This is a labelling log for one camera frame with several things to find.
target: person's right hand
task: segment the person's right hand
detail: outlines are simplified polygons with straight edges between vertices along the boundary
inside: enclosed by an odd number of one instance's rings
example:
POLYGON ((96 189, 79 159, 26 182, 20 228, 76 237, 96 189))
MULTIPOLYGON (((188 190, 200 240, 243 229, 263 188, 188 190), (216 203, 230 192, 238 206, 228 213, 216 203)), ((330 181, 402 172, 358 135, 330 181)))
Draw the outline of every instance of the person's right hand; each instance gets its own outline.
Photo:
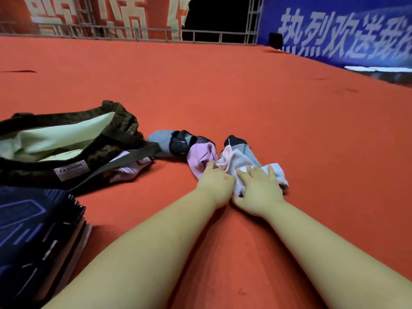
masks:
POLYGON ((247 172, 240 170, 236 174, 245 184, 244 197, 232 196, 233 203, 253 216, 265 217, 272 206, 285 203, 275 172, 267 167, 267 175, 259 167, 248 167, 247 172))

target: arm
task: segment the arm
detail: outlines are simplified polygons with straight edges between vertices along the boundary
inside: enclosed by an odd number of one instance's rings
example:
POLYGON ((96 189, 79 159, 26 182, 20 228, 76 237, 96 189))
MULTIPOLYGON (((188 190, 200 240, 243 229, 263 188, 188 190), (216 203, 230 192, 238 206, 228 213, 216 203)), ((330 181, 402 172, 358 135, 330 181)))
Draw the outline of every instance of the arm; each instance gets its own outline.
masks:
POLYGON ((193 192, 114 241, 44 308, 162 307, 199 234, 232 194, 235 178, 213 166, 193 192))
POLYGON ((329 308, 412 308, 409 280, 286 203, 273 170, 269 174, 260 168, 238 173, 245 198, 233 200, 270 223, 329 308))

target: bag label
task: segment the bag label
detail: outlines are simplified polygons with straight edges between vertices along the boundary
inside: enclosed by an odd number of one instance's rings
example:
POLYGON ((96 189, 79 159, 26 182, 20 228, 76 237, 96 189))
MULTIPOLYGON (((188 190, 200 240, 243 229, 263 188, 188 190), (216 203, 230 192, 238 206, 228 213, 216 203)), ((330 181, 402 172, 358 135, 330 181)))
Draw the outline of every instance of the bag label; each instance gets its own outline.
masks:
POLYGON ((76 163, 59 167, 54 169, 54 172, 59 177, 60 181, 66 181, 68 179, 80 176, 82 174, 90 172, 90 169, 84 160, 76 163))

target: open bag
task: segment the open bag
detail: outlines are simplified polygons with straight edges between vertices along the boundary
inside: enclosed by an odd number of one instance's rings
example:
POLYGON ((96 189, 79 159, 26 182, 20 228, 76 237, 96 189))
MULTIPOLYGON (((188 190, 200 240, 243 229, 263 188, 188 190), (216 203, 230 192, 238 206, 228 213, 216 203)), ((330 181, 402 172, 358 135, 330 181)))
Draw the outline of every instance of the open bag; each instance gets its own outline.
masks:
POLYGON ((75 191, 103 172, 160 152, 120 103, 83 112, 17 113, 0 122, 0 185, 75 191), (123 151, 129 153, 114 161, 123 151))

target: banner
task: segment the banner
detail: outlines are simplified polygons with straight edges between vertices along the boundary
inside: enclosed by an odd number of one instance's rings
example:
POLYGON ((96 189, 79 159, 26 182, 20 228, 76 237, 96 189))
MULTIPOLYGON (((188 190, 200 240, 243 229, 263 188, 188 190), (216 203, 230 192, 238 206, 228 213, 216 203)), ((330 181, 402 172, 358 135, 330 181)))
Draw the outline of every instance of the banner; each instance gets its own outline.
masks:
POLYGON ((170 30, 168 40, 181 40, 188 9, 189 0, 0 0, 0 22, 17 22, 0 24, 0 33, 165 40, 165 31, 147 30, 161 28, 170 30), (90 22, 104 27, 64 26, 90 22))
POLYGON ((412 0, 264 0, 258 43, 338 67, 412 67, 412 0))

